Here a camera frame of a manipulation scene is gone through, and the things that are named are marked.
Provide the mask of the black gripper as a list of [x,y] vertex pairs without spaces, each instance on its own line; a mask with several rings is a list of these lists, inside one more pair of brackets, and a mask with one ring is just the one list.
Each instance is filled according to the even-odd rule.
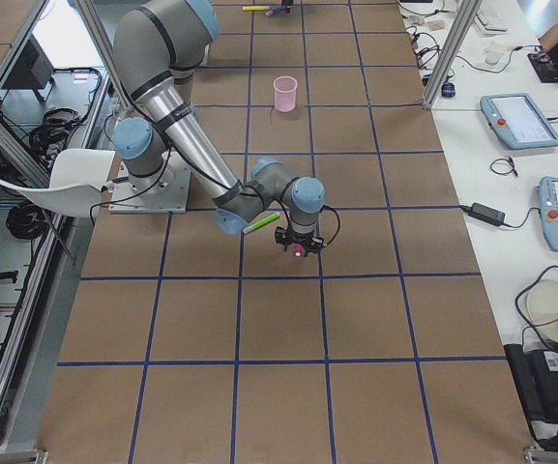
[[287,251],[291,245],[301,245],[304,248],[305,256],[318,254],[325,246],[325,241],[321,237],[316,237],[312,232],[300,234],[291,228],[277,227],[275,229],[275,241]]

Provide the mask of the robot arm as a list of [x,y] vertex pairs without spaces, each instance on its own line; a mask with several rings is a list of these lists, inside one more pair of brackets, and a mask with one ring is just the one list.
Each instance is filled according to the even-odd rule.
[[264,157],[243,183],[204,127],[191,101],[194,73],[205,48],[218,38],[220,22],[209,1],[149,1],[123,16],[112,52],[119,80],[141,114],[121,124],[113,142],[131,177],[153,177],[174,149],[207,191],[218,227],[238,235],[273,203],[287,220],[275,231],[283,247],[318,253],[317,235],[325,188],[314,177],[299,176],[279,159]]

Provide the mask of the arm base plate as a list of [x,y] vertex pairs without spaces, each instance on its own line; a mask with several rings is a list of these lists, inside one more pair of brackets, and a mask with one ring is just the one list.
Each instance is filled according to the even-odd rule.
[[148,177],[138,178],[129,173],[120,161],[118,177],[126,181],[116,183],[108,204],[112,214],[183,214],[187,209],[191,170],[176,151],[162,153],[163,166]]

